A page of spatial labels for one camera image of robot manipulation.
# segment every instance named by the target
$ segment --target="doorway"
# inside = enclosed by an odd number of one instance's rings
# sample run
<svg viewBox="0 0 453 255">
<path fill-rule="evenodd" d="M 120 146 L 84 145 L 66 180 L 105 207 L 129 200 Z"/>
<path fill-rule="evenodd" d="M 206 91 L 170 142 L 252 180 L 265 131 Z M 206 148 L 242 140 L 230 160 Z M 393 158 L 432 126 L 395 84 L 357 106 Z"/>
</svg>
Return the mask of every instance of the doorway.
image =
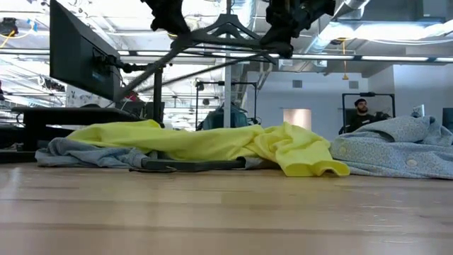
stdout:
<svg viewBox="0 0 453 255">
<path fill-rule="evenodd" d="M 311 131 L 311 110 L 283 109 L 283 121 Z"/>
</svg>

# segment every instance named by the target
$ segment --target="yellow shirt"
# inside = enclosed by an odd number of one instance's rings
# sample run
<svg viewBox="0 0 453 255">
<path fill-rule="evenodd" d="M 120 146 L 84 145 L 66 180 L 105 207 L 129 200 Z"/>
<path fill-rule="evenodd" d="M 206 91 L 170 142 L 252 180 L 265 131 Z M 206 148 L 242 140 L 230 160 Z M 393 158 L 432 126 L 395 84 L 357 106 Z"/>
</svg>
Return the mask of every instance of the yellow shirt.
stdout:
<svg viewBox="0 0 453 255">
<path fill-rule="evenodd" d="M 283 123 L 200 132 L 165 130 L 153 120 L 95 124 L 74 131 L 69 139 L 99 147 L 136 147 L 167 153 L 177 160 L 233 160 L 261 157 L 278 163 L 286 176 L 320 176 L 332 170 L 349 175 L 344 163 L 332 159 L 329 141 L 302 127 Z"/>
</svg>

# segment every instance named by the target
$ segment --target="wooden surface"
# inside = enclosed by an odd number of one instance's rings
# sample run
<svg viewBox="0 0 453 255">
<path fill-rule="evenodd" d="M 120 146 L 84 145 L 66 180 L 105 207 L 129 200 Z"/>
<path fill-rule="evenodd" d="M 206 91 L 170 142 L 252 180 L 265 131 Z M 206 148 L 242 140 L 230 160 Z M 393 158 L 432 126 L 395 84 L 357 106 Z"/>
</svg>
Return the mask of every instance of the wooden surface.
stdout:
<svg viewBox="0 0 453 255">
<path fill-rule="evenodd" d="M 452 254 L 453 183 L 0 166 L 0 254 Z"/>
</svg>

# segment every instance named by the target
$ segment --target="man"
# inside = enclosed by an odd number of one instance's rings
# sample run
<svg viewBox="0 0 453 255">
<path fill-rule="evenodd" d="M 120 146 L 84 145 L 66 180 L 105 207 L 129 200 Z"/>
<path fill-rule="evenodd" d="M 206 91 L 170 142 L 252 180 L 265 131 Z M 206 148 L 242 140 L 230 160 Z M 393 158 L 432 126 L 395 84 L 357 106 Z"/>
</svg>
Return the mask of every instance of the man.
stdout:
<svg viewBox="0 0 453 255">
<path fill-rule="evenodd" d="M 363 125 L 370 124 L 374 120 L 374 116 L 368 114 L 367 101 L 363 98 L 358 99 L 354 102 L 356 113 L 351 117 L 349 121 L 348 132 L 354 132 Z"/>
</svg>

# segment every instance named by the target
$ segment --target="cable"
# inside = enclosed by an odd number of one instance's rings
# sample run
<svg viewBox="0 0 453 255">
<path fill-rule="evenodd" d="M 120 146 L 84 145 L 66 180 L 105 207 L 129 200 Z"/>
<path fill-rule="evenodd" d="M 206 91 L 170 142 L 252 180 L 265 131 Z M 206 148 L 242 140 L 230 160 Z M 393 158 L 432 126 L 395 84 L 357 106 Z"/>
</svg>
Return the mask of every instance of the cable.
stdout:
<svg viewBox="0 0 453 255">
<path fill-rule="evenodd" d="M 113 105 L 114 103 L 115 103 L 115 102 L 112 101 L 111 103 L 109 103 L 109 104 L 108 104 L 106 107 L 104 107 L 104 108 L 108 108 L 108 106 L 111 106 L 111 105 Z"/>
<path fill-rule="evenodd" d="M 11 39 L 11 37 L 14 35 L 14 33 L 16 33 L 16 32 L 14 32 L 14 30 L 12 30 L 11 33 L 9 33 L 8 37 L 7 37 L 7 38 L 5 39 L 5 41 L 0 45 L 0 49 L 3 48 L 3 47 L 6 45 L 6 43 L 8 42 L 9 39 Z"/>
<path fill-rule="evenodd" d="M 132 101 L 132 100 L 126 98 L 126 101 L 125 101 L 125 103 L 121 106 L 121 109 L 120 109 L 120 110 L 124 109 L 125 106 L 126 106 L 126 103 L 128 103 L 129 101 Z"/>
<path fill-rule="evenodd" d="M 118 67 L 116 67 L 116 69 L 118 70 L 118 72 L 119 72 L 120 74 L 117 74 L 117 73 L 112 72 L 112 71 L 110 71 L 110 72 L 111 72 L 112 74 L 116 75 L 116 77 L 120 79 L 121 85 L 125 85 L 125 86 L 126 86 L 125 80 L 124 80 L 124 78 L 123 78 L 122 75 L 121 75 L 120 69 L 119 69 Z"/>
<path fill-rule="evenodd" d="M 16 121 L 19 125 L 22 125 L 25 127 L 25 125 L 19 121 L 19 116 L 21 116 L 21 115 L 22 115 L 22 113 L 19 113 L 18 115 L 16 115 Z"/>
<path fill-rule="evenodd" d="M 346 55 L 346 41 L 344 40 L 342 44 L 343 44 L 343 55 Z M 348 62 L 345 60 L 343 62 L 343 64 L 345 66 L 345 75 L 343 76 L 343 80 L 347 81 L 347 80 L 349 80 L 349 77 L 347 74 L 348 73 Z"/>
</svg>

